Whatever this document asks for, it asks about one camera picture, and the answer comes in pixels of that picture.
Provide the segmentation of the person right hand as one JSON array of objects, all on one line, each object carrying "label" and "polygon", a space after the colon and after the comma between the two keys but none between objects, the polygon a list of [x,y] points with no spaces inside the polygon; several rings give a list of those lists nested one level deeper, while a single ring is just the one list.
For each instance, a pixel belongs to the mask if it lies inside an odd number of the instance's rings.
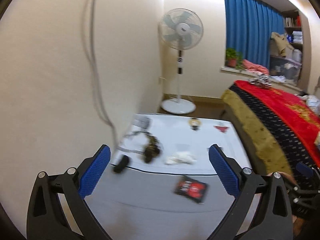
[{"label": "person right hand", "polygon": [[[292,199],[291,192],[295,187],[298,186],[297,182],[291,175],[285,172],[278,171],[278,173],[281,175],[281,177],[284,180],[286,191],[289,198]],[[305,220],[300,217],[297,217],[296,215],[292,215],[292,224],[293,224],[293,239],[298,239],[305,225]]]}]

